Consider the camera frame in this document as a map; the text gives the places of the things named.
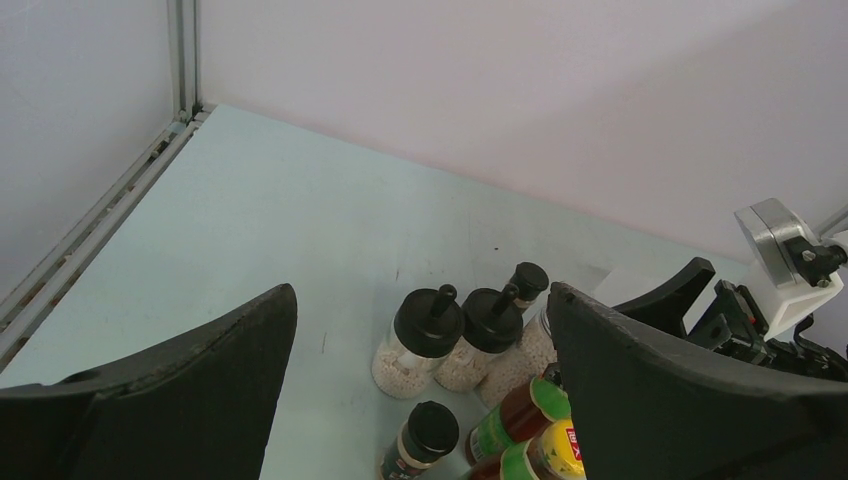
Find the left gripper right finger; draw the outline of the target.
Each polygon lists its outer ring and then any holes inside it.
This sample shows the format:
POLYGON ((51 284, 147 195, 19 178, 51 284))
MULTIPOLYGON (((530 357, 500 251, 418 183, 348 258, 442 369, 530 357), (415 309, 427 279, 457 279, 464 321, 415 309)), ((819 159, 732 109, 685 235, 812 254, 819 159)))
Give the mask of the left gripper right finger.
POLYGON ((565 283, 547 314, 590 479, 843 479, 847 387, 718 355, 565 283))

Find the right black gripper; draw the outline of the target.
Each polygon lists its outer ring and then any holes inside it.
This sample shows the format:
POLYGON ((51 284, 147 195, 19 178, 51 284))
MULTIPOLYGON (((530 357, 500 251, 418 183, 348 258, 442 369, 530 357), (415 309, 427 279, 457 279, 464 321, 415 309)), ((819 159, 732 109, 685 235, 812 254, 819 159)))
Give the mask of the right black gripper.
MULTIPOLYGON (((694 257, 663 284, 614 309, 666 334, 685 338, 684 316, 715 274, 709 260, 694 257)), ((721 280, 715 286, 715 299, 686 340, 752 365, 807 377, 845 381, 845 356, 803 336, 803 332, 813 325, 814 316, 808 315, 796 324, 789 340, 768 340, 765 338, 767 322, 749 289, 721 280)))

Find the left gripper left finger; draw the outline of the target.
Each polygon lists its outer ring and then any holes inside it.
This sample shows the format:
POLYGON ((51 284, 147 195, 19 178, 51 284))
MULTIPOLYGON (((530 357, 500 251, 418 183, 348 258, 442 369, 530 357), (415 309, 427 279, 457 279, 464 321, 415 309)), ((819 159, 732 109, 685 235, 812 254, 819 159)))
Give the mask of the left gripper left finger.
POLYGON ((293 348, 288 284, 52 385, 1 392, 5 479, 256 479, 293 348))

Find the sauce bottle yellow cap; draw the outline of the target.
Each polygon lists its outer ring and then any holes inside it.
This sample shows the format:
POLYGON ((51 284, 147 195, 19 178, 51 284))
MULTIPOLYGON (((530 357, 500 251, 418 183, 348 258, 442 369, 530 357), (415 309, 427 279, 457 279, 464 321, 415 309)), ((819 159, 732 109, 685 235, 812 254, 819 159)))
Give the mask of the sauce bottle yellow cap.
POLYGON ((563 388, 534 377, 508 393, 471 429, 464 446, 466 460, 475 465, 570 416, 571 405, 563 388))
POLYGON ((554 422, 535 437, 481 460, 461 476, 461 479, 470 480, 585 478, 585 467, 571 419, 554 422))

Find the blue label spice jar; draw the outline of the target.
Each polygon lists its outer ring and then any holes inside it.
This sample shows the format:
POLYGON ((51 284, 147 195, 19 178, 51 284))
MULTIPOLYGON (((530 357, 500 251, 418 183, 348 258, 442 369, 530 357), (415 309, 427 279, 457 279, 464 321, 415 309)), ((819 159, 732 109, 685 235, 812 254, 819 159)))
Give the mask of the blue label spice jar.
POLYGON ((478 396, 489 409, 499 404, 514 388, 540 375, 556 360, 546 310, 539 310, 525 325, 521 338, 491 364, 477 387, 478 396))

